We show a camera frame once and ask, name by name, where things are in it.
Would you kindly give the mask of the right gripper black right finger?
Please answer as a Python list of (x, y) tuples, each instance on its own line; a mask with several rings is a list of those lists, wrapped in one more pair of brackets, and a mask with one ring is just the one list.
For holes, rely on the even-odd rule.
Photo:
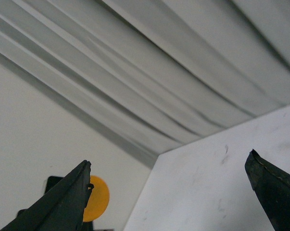
[(274, 230), (290, 231), (290, 174), (251, 150), (245, 171)]

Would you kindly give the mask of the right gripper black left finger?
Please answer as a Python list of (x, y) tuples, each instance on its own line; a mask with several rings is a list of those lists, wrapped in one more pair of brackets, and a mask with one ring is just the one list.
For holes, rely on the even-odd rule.
[(90, 166), (87, 160), (61, 179), (3, 231), (79, 231), (90, 194)]

